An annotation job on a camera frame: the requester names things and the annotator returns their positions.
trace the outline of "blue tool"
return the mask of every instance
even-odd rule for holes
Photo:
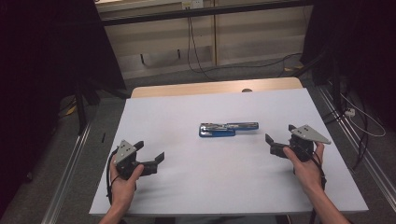
[[[200,137],[227,137],[235,136],[235,131],[249,131],[259,129],[258,122],[243,123],[201,123],[199,127]]]

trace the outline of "white table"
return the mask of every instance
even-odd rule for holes
[[[235,137],[201,138],[202,122],[260,123]],[[291,162],[270,155],[264,135],[288,143],[288,125],[309,124],[332,142],[306,89],[133,98],[127,101],[113,149],[125,139],[145,141],[138,161],[161,152],[158,174],[138,180],[128,214],[232,216],[309,212]],[[342,212],[368,210],[335,144],[326,145],[326,192]],[[90,214],[109,208],[103,173]]]

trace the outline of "finger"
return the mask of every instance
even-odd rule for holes
[[[283,147],[283,152],[294,166],[300,163],[300,160],[297,158],[296,154],[291,150],[291,148]]]
[[[117,171],[116,164],[114,163],[114,160],[116,159],[116,155],[114,155],[111,158],[111,163],[110,163],[110,179],[116,178],[116,176],[119,175],[119,172]]]
[[[142,175],[143,170],[145,169],[145,166],[140,164],[138,165],[135,169],[134,172],[132,173],[131,177],[129,177],[128,182],[131,184],[134,184],[137,179],[139,179],[139,176]]]
[[[315,152],[317,153],[319,159],[323,163],[324,145],[323,145],[323,143],[320,143],[320,142],[315,142],[315,145],[317,145],[317,149],[315,149]]]

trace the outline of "human hand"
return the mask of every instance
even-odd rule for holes
[[[318,164],[321,165],[323,162],[324,145],[317,142],[315,145],[317,148],[313,158]],[[309,194],[317,190],[322,190],[321,174],[317,165],[313,161],[301,162],[289,147],[284,147],[283,151],[293,163],[295,174],[297,175],[304,192]]]
[[[132,199],[134,198],[134,188],[136,180],[142,175],[144,166],[138,165],[131,177],[128,180],[124,180],[120,177],[117,171],[116,165],[114,164],[115,156],[111,159],[110,164],[110,180],[112,181],[111,192],[113,195],[112,206],[117,206],[122,211],[126,212],[131,206]]]
[[[114,160],[116,156],[111,158],[110,163],[110,179],[111,179],[111,193],[113,196],[113,203],[108,209],[106,215],[99,222],[100,224],[119,223],[126,211],[131,206],[132,199],[134,198],[134,187],[136,180],[142,175],[144,166],[138,165],[131,177],[128,180],[120,178]]]

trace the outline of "electrical socket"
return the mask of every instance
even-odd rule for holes
[[[181,2],[181,9],[193,9],[204,7],[204,0],[193,0],[193,1],[183,1]]]
[[[192,1],[183,1],[181,2],[181,9],[186,10],[186,9],[190,9],[193,8],[192,7]]]
[[[349,117],[354,117],[355,116],[355,109],[354,108],[347,108],[346,109],[346,115]]]
[[[192,8],[203,8],[204,0],[192,0],[191,4],[192,4]]]

